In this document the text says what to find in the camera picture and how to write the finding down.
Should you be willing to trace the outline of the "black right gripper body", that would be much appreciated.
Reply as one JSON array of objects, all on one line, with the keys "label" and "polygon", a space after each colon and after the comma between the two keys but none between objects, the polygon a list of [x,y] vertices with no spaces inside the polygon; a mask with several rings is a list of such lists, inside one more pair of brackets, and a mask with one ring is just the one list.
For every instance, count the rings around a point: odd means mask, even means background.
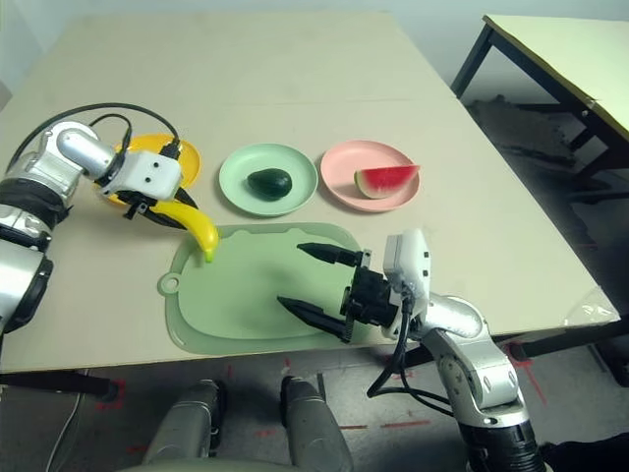
[{"label": "black right gripper body", "polygon": [[371,253],[341,249],[337,262],[355,269],[351,284],[344,290],[340,314],[345,318],[340,339],[349,343],[354,322],[389,328],[395,321],[398,306],[390,302],[391,285],[378,272],[369,269]]}]

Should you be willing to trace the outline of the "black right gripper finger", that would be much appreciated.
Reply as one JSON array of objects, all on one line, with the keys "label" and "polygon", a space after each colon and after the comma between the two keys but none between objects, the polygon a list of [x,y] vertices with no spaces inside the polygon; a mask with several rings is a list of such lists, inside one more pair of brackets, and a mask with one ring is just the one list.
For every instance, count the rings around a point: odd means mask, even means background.
[{"label": "black right gripper finger", "polygon": [[321,307],[302,300],[282,296],[278,296],[277,301],[306,325],[332,334],[338,339],[346,338],[345,323],[327,315]]},{"label": "black right gripper finger", "polygon": [[315,259],[328,264],[342,264],[344,266],[360,266],[363,260],[361,251],[350,251],[348,249],[323,243],[301,243],[297,248]]}]

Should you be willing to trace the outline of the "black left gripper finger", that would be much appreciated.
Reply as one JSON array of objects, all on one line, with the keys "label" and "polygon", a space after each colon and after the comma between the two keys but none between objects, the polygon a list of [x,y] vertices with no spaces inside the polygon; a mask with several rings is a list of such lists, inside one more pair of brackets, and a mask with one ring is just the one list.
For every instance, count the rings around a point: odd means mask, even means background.
[{"label": "black left gripper finger", "polygon": [[184,231],[187,230],[187,228],[182,223],[176,221],[172,217],[165,215],[163,213],[155,212],[150,208],[146,211],[146,218],[149,221],[155,224],[161,225],[161,226],[180,229]]},{"label": "black left gripper finger", "polygon": [[183,188],[179,187],[172,198],[172,204],[177,209],[198,209],[199,206],[196,201],[189,195],[189,193]]}]

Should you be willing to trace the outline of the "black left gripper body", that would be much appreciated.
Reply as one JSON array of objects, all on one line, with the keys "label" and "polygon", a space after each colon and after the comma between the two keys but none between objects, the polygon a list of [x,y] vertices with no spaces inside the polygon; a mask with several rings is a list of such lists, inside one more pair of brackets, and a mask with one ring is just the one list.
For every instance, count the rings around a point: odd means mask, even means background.
[{"label": "black left gripper body", "polygon": [[151,198],[138,191],[120,191],[117,192],[115,196],[119,201],[128,206],[123,216],[129,220],[132,220],[138,212],[149,220],[163,219],[162,216],[159,216],[151,209],[157,204],[157,199],[155,198]]}]

